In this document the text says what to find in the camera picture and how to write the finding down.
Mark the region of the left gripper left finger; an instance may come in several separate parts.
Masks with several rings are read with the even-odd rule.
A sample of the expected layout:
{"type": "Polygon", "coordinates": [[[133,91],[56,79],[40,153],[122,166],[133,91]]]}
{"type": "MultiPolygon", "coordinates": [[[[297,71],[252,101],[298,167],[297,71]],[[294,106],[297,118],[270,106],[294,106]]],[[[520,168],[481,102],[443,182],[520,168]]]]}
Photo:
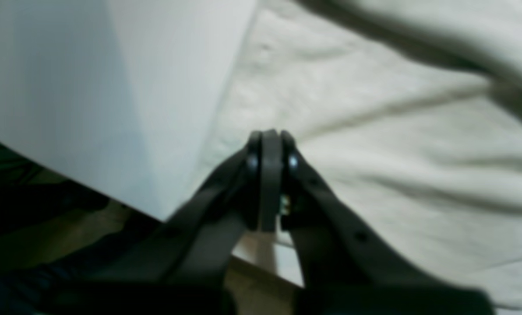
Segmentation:
{"type": "Polygon", "coordinates": [[[224,288],[232,251],[248,229],[275,230],[279,194],[261,191],[262,171],[279,162],[275,130],[254,131],[193,197],[113,265],[59,285],[39,309],[50,315],[235,315],[224,288]]]}

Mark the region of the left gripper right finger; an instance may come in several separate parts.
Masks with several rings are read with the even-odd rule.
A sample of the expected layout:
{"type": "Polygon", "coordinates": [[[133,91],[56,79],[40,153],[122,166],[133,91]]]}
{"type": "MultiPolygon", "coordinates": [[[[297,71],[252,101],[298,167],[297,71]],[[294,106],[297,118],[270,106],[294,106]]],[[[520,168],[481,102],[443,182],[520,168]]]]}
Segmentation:
{"type": "Polygon", "coordinates": [[[295,246],[304,289],[297,315],[493,315],[480,289],[447,283],[405,259],[346,206],[281,132],[281,227],[295,246]]]}

